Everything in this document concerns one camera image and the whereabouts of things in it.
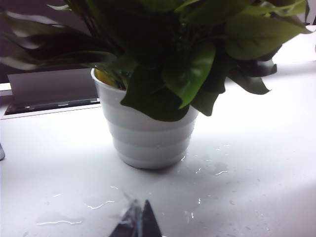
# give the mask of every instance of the white flower pot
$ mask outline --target white flower pot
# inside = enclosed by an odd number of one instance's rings
[[[190,108],[177,122],[154,120],[120,104],[125,96],[119,90],[99,81],[91,70],[103,113],[108,121],[119,157],[136,168],[158,169],[180,161],[190,142],[198,111]]]

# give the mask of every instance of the gray wall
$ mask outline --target gray wall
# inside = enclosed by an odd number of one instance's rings
[[[75,27],[79,30],[87,32],[85,24],[74,14],[69,12],[61,12],[55,11],[50,7],[46,6],[46,4],[51,5],[63,5],[64,2],[62,0],[0,0],[0,5],[5,9],[29,14],[29,15],[45,15],[49,18],[52,18],[60,23],[64,23],[66,25]],[[10,29],[4,24],[2,19],[0,19],[0,32],[9,32]],[[8,56],[12,52],[13,48],[11,44],[6,43],[5,41],[0,41],[0,55]],[[68,67],[54,67],[54,68],[46,68],[41,71],[50,71],[50,70],[59,70],[59,69],[70,69],[70,68],[78,68],[76,66],[68,66]],[[24,73],[25,71],[17,70],[6,65],[0,64],[0,83],[7,82],[8,74],[16,74],[16,73]]]

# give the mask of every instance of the green leaf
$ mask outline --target green leaf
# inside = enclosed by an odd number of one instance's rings
[[[109,65],[109,68],[113,70],[121,70],[127,72],[133,72],[136,67],[136,61],[127,53],[123,54],[116,61]]]
[[[239,70],[231,70],[228,77],[250,93],[263,95],[269,92],[261,78],[245,76]]]
[[[238,60],[256,59],[303,31],[285,21],[239,14],[227,21],[225,50]]]
[[[130,0],[87,3],[102,31],[140,65],[156,68],[169,55],[174,32],[179,27],[174,15],[143,12]]]
[[[268,1],[264,1],[259,5],[249,5],[242,13],[251,15],[264,15],[266,13],[275,12],[280,16],[290,16],[302,13],[306,8],[306,0],[296,0],[296,2],[285,5],[285,6],[275,6]]]
[[[148,11],[167,12],[176,9],[182,0],[138,0]]]
[[[267,53],[266,55],[263,55],[263,56],[257,58],[257,60],[263,61],[263,62],[271,60],[273,58],[273,56],[275,56],[275,54],[280,50],[281,47],[282,47],[282,45],[277,47],[276,49],[272,50],[270,53]]]
[[[121,104],[160,121],[178,121],[189,109],[189,106],[178,109],[181,100],[165,87],[160,70],[142,67],[133,73]]]
[[[275,15],[274,18],[280,20],[280,21],[284,21],[290,24],[293,24],[295,26],[298,26],[301,28],[301,33],[302,34],[310,34],[312,33],[311,31],[309,31],[308,29],[306,29],[305,24],[300,20],[300,18],[298,18],[298,16],[285,16],[285,17],[281,17],[278,15]]]
[[[49,5],[49,4],[46,4],[46,5],[52,9],[56,10],[56,11],[71,11],[71,8],[69,8],[69,6],[67,4],[63,5],[63,6],[53,6],[53,5]]]
[[[182,99],[180,108],[189,104],[204,83],[215,58],[216,47],[206,42],[181,51],[166,62],[162,78],[166,86]]]
[[[188,5],[191,5],[195,2],[198,2],[198,1],[201,1],[201,0],[186,0],[181,6],[179,6],[177,9],[175,9],[174,11],[175,12],[180,12],[182,11],[186,6]]]
[[[265,77],[277,72],[277,65],[272,60],[262,62],[258,60],[238,61],[239,70],[249,77]]]
[[[213,106],[218,97],[218,93],[212,93],[201,88],[191,105],[206,116],[211,116]]]
[[[194,24],[216,26],[241,12],[245,7],[253,3],[253,1],[254,0],[206,0],[188,13],[188,15],[184,17],[184,21]]]
[[[212,69],[202,86],[207,92],[224,93],[227,74],[232,68],[237,67],[236,62],[222,51],[221,48],[218,49]]]
[[[294,4],[297,0],[268,0],[275,6],[288,6]]]

